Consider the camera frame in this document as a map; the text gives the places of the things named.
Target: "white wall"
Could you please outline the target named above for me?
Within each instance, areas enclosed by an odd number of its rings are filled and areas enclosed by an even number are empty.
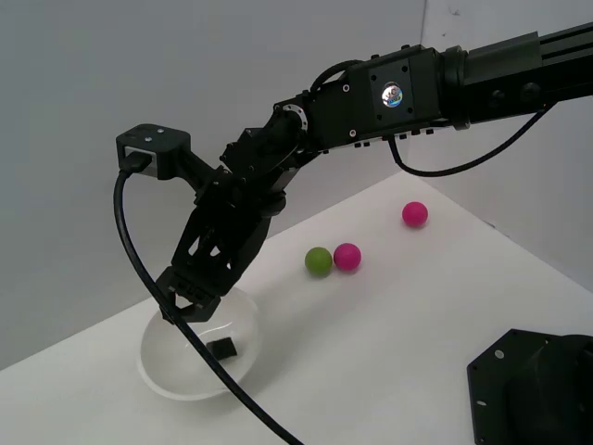
[[[593,21],[590,0],[429,0],[423,44],[472,49],[528,32]],[[410,165],[440,169],[476,158],[527,118],[437,132],[410,145]],[[539,258],[593,290],[593,100],[559,104],[499,157],[429,181]]]
[[[112,221],[117,134],[184,129],[215,163],[329,65],[418,43],[422,19],[415,0],[0,0],[0,368],[146,297]],[[319,159],[273,232],[394,171],[384,146]],[[181,182],[131,181],[129,224],[154,274],[192,201]]]

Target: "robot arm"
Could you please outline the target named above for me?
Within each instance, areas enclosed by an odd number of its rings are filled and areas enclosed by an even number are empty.
[[[593,23],[470,52],[417,45],[343,62],[310,91],[275,104],[263,128],[245,129],[217,169],[191,152],[188,133],[138,125],[117,138],[120,166],[144,152],[152,163],[143,174],[180,177],[196,191],[196,208],[158,287],[172,303],[177,296],[191,302],[180,309],[185,321],[206,321],[259,253],[271,217],[285,207],[285,187],[320,154],[541,112],[593,95],[592,72]]]

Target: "pink ball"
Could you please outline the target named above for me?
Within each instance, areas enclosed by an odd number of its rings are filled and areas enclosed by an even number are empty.
[[[422,202],[409,202],[401,212],[408,227],[422,227],[428,219],[428,209]]]
[[[335,266],[346,272],[351,272],[359,267],[362,254],[360,249],[350,243],[340,244],[334,252]]]

